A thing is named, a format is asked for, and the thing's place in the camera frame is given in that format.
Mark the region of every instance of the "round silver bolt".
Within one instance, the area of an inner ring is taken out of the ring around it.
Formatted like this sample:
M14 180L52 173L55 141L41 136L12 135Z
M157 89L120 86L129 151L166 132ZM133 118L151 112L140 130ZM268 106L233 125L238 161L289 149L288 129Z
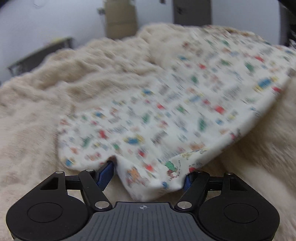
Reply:
M182 208L182 209L188 209L188 208L192 207L192 204L190 202L186 202L186 201L178 202L177 205L179 208Z
M109 207L109 203L106 201L99 201L94 204L96 208L103 209Z

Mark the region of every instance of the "beige fur blanket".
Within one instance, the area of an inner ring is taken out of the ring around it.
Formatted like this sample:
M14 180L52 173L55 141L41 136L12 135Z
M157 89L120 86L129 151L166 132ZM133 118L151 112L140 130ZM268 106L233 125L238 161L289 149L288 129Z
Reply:
M0 89L0 240L11 240L9 207L53 172L59 116L104 103L149 84L188 38L189 28L151 25L124 41L101 39L62 50ZM211 175L236 173L279 211L276 241L296 240L296 80L251 133L210 162ZM118 178L106 196L131 201ZM161 198L175 202L181 192Z

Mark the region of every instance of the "gray gripper base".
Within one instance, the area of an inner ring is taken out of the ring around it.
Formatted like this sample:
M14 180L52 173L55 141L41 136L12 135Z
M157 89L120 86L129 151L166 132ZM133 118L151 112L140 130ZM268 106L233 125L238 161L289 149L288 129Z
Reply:
M114 209L95 213L88 224L64 241L214 241L188 213L168 203L118 202Z

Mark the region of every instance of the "brown cardboard box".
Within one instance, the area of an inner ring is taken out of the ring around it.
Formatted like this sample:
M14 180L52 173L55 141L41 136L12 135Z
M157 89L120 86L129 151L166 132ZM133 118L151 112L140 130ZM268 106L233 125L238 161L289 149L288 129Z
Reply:
M129 0L108 0L105 2L105 11L108 38L121 39L136 34L136 9Z

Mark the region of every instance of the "printed cloth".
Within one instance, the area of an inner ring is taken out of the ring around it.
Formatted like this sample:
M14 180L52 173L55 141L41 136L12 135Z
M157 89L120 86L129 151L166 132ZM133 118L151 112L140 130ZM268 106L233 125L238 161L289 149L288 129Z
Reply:
M194 30L183 50L149 88L62 117L61 162L98 169L115 155L132 198L156 199L250 131L295 73L296 52L254 36Z

